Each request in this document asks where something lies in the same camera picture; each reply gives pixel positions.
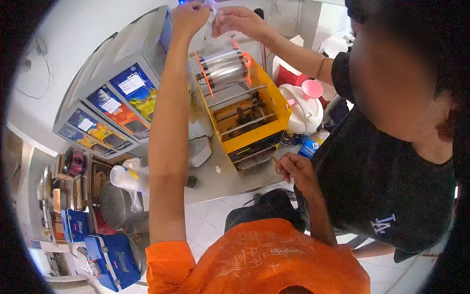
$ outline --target blue box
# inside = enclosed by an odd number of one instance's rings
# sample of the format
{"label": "blue box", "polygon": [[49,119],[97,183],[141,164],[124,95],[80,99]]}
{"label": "blue box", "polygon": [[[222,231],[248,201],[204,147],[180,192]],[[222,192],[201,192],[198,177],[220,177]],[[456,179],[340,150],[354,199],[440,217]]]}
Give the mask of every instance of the blue box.
{"label": "blue box", "polygon": [[90,259],[97,260],[102,272],[98,281],[106,288],[119,292],[141,279],[126,235],[87,236],[85,246]]}
{"label": "blue box", "polygon": [[69,243],[83,242],[88,233],[88,213],[65,209],[60,211],[65,240]]}

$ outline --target cup sealing machine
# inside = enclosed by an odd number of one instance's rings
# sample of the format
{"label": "cup sealing machine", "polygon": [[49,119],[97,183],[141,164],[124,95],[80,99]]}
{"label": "cup sealing machine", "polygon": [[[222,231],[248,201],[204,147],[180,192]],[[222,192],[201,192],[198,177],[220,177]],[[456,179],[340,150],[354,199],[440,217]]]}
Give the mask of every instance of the cup sealing machine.
{"label": "cup sealing machine", "polygon": [[[292,112],[279,89],[234,39],[223,50],[195,52],[195,57],[193,70],[198,71],[192,87],[204,97],[215,134],[232,163],[244,170],[271,159]],[[200,87],[204,84],[206,94]]]}

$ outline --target metal rod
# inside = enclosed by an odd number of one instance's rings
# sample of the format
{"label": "metal rod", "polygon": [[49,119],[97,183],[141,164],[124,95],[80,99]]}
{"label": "metal rod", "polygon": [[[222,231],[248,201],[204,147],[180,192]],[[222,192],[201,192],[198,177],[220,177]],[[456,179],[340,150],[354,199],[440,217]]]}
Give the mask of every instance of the metal rod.
{"label": "metal rod", "polygon": [[[262,20],[264,20],[264,11],[261,8],[256,8],[254,12],[261,17]],[[264,44],[261,43],[261,66],[263,67],[263,70],[266,72],[266,48],[264,47]]]}
{"label": "metal rod", "polygon": [[267,85],[261,85],[261,86],[258,86],[258,87],[254,87],[254,88],[252,88],[252,89],[248,89],[248,90],[246,90],[246,91],[243,91],[243,92],[240,92],[240,93],[235,94],[235,95],[233,95],[233,96],[230,96],[229,98],[225,98],[225,99],[223,99],[223,100],[220,100],[219,102],[210,105],[209,108],[212,108],[212,107],[214,107],[214,106],[217,106],[217,105],[219,105],[219,104],[222,104],[222,103],[227,102],[227,101],[229,101],[229,100],[232,100],[232,99],[234,99],[234,98],[240,97],[240,96],[242,96],[242,95],[245,95],[245,94],[254,92],[254,91],[256,91],[256,90],[260,90],[260,89],[262,89],[262,88],[266,88],[266,87],[267,87]]}
{"label": "metal rod", "polygon": [[[242,108],[242,111],[245,112],[245,111],[250,110],[251,108],[256,107],[256,106],[258,106],[258,103],[255,103],[255,104],[253,104],[252,106],[247,107],[247,108]],[[227,116],[225,116],[225,117],[219,119],[217,122],[221,122],[221,121],[223,121],[224,119],[228,119],[228,118],[230,118],[230,117],[232,117],[232,116],[234,116],[234,115],[237,115],[237,114],[238,114],[238,112],[234,112],[234,113],[232,113],[232,114],[229,114],[229,115],[227,115]]]}
{"label": "metal rod", "polygon": [[261,61],[263,70],[266,72],[266,48],[264,47],[263,43],[261,43]]}
{"label": "metal rod", "polygon": [[233,128],[233,129],[231,129],[231,130],[229,130],[229,131],[226,131],[226,132],[220,134],[220,136],[230,134],[230,133],[232,133],[232,132],[234,132],[234,131],[236,131],[236,130],[239,130],[239,129],[243,128],[243,127],[246,127],[246,126],[249,126],[249,125],[251,125],[251,124],[254,124],[255,122],[259,122],[259,121],[262,121],[262,120],[264,120],[264,119],[267,119],[267,118],[269,118],[269,117],[271,117],[271,116],[273,116],[273,115],[274,115],[274,113],[271,113],[271,114],[268,114],[268,115],[266,115],[266,116],[263,116],[262,118],[252,120],[252,121],[250,121],[250,122],[247,122],[246,124],[243,124],[243,125],[241,125],[241,126],[237,126],[236,128]]}
{"label": "metal rod", "polygon": [[222,90],[225,90],[225,89],[227,89],[227,88],[230,88],[231,86],[239,85],[239,84],[241,84],[241,83],[243,83],[243,82],[245,82],[245,80],[236,81],[234,84],[226,85],[225,87],[220,88],[220,89],[217,89],[217,90],[215,90],[215,91],[213,90],[212,93],[215,94],[215,93],[217,93],[217,92],[219,92],[219,91],[222,91]]}

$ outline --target person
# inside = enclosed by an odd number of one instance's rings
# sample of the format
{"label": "person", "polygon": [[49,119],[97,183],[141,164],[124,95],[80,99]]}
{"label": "person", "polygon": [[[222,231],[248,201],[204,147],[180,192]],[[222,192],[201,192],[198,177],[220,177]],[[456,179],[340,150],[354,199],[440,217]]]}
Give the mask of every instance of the person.
{"label": "person", "polygon": [[[353,250],[357,258],[394,253],[401,262],[437,243],[450,224],[452,140],[464,82],[458,50],[447,45],[458,42],[432,12],[436,5],[412,14],[427,17],[429,35],[381,16],[361,28],[352,53],[335,59],[293,44],[245,7],[222,7],[213,22],[213,37],[242,32],[354,103],[312,164],[335,231],[374,239]],[[308,220],[308,201],[297,183],[294,190]]]}
{"label": "person", "polygon": [[[180,4],[172,14],[172,38],[149,138],[149,293],[370,293],[367,273],[351,249],[336,242],[310,162],[295,157],[284,157],[279,166],[305,178],[298,187],[310,203],[311,236],[282,218],[245,222],[227,231],[195,265],[184,217],[186,62],[189,42],[208,16],[209,9],[198,1]],[[172,144],[161,144],[160,138],[168,136]]]}

